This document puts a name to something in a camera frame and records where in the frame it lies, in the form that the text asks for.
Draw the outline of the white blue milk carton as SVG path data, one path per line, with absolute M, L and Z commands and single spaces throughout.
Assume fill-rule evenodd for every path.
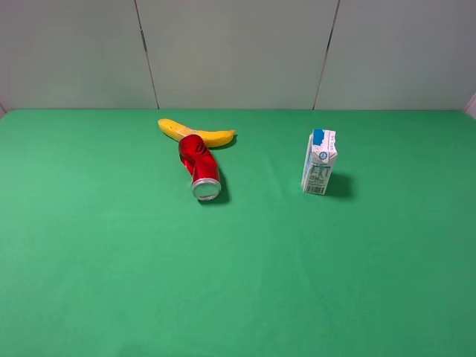
M 336 132 L 313 129 L 309 136 L 301 187 L 304 193 L 324 195 L 338 157 Z

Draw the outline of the crushed red soda can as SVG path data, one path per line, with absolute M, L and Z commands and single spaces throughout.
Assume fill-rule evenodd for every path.
M 215 199 L 222 189 L 219 166 L 203 139 L 187 135 L 178 143 L 179 158 L 192 177 L 190 189 L 199 201 Z

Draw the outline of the yellow banana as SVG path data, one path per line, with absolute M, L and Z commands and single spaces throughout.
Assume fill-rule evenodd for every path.
M 203 131 L 191 129 L 180 123 L 170 120 L 168 118 L 162 118 L 158 120 L 159 129 L 168 137 L 175 141 L 180 141 L 190 135 L 198 135 L 207 147 L 224 147 L 228 145 L 235 136 L 234 130 L 224 131 Z

